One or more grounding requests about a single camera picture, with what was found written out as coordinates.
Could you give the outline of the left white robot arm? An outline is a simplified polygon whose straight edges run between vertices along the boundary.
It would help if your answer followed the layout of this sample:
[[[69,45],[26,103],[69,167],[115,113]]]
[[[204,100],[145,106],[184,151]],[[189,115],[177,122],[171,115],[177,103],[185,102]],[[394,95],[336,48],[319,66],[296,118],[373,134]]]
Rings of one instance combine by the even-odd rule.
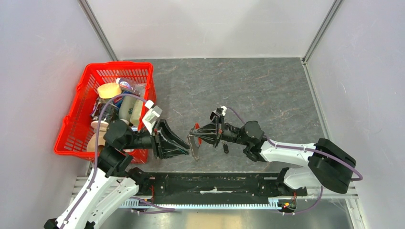
[[[166,159],[187,155],[190,146],[159,120],[152,131],[133,131],[122,120],[113,121],[103,136],[104,148],[98,155],[91,176],[62,215],[46,221],[45,229],[98,229],[131,196],[149,191],[147,173],[139,168],[127,171],[133,157],[127,149],[152,149]]]

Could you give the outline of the grey red key holder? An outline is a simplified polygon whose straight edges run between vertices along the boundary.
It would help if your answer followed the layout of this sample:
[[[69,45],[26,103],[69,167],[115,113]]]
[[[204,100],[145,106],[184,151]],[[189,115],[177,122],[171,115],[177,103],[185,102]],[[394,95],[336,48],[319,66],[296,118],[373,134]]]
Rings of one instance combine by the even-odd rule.
[[[200,138],[195,137],[192,134],[192,132],[194,130],[199,129],[199,128],[200,128],[199,124],[195,123],[194,127],[189,131],[189,134],[187,135],[187,141],[188,141],[188,144],[189,144],[189,147],[190,147],[189,152],[190,152],[190,155],[193,157],[193,159],[195,161],[198,161],[200,159],[199,156],[198,156],[198,151],[199,151],[199,148],[200,148],[200,146],[202,144],[202,140]]]

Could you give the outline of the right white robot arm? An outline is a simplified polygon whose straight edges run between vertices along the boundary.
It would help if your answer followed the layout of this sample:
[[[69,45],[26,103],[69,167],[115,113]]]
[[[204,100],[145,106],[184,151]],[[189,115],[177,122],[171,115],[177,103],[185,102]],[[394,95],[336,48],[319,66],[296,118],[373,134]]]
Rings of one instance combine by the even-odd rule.
[[[276,190],[288,195],[293,190],[316,186],[339,194],[347,193],[349,184],[359,174],[356,160],[326,138],[315,143],[292,144],[268,138],[258,121],[244,122],[241,127],[225,122],[228,107],[221,106],[211,113],[210,122],[193,128],[189,136],[216,147],[220,142],[245,146],[243,153],[257,162],[283,162],[297,168],[285,168],[276,181]]]

